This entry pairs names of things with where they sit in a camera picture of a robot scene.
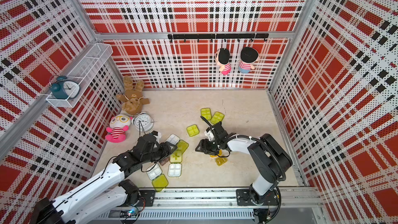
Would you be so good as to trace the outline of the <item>small brown pillbox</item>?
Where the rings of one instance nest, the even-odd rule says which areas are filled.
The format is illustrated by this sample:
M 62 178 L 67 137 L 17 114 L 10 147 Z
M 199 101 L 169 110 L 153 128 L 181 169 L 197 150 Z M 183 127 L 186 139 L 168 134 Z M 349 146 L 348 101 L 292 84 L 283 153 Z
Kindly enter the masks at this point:
M 160 162 L 159 162 L 159 164 L 160 164 L 160 166 L 164 166 L 166 163 L 168 163 L 170 161 L 170 158 L 169 157 L 167 157 L 167 158 L 164 158 L 164 159 L 162 159 Z

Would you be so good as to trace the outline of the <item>small yellow transparent pillbox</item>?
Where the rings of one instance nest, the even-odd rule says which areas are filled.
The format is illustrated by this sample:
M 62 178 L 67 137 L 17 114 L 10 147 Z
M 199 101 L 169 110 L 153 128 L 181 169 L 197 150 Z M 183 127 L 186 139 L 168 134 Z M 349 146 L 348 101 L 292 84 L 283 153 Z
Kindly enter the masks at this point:
M 227 161 L 228 161 L 227 158 L 222 158 L 222 157 L 217 157 L 215 159 L 215 162 L 216 162 L 217 166 L 219 166 L 219 167 L 222 166 L 223 164 L 225 164 Z

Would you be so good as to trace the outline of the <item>green pillbox white tray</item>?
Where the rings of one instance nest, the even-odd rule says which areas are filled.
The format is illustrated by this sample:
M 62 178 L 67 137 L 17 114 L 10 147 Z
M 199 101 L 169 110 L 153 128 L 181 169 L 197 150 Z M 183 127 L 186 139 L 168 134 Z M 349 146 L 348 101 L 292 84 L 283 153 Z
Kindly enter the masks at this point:
M 225 115 L 224 115 L 223 113 L 215 112 L 215 113 L 213 114 L 211 120 L 210 120 L 210 123 L 211 123 L 212 125 L 215 125 L 215 124 L 217 124 L 217 123 L 223 121 L 224 117 L 225 117 Z

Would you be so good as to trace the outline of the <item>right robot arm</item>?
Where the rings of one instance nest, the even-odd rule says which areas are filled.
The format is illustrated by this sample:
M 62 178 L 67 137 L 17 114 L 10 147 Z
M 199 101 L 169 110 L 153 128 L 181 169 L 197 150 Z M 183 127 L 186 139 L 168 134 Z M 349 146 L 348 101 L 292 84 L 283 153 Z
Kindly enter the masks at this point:
M 249 186 L 248 197 L 255 205 L 264 203 L 270 193 L 278 190 L 278 184 L 287 179 L 286 172 L 293 165 L 291 157 L 270 134 L 255 138 L 228 133 L 221 122 L 208 125 L 206 138 L 200 140 L 195 151 L 220 158 L 221 150 L 250 155 L 259 171 L 259 176 Z

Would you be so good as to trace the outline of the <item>green pillbox with cross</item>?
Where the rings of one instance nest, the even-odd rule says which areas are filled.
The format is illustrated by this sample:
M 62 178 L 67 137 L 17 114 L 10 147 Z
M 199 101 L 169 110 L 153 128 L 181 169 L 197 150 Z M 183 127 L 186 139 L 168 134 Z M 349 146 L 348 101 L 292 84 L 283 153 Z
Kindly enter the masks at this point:
M 199 128 L 195 124 L 187 127 L 186 130 L 190 137 L 196 136 L 200 133 Z

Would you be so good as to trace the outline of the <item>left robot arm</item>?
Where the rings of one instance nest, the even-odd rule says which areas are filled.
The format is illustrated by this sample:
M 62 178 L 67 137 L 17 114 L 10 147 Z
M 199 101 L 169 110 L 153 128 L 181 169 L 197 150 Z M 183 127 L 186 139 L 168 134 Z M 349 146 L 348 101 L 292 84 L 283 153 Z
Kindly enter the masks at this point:
M 177 145 L 158 143 L 152 133 L 139 137 L 132 149 L 111 158 L 101 172 L 80 186 L 53 200 L 37 202 L 30 223 L 87 224 L 114 207 L 145 201 L 129 176 L 145 163 L 157 163 L 175 150 Z

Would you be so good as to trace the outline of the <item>white square pillbox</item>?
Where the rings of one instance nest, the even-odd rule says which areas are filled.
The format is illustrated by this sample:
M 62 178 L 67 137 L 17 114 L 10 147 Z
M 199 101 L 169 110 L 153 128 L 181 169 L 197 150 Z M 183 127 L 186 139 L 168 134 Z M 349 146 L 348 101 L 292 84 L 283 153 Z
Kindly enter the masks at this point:
M 179 177 L 181 176 L 182 165 L 181 163 L 171 163 L 168 169 L 168 177 Z

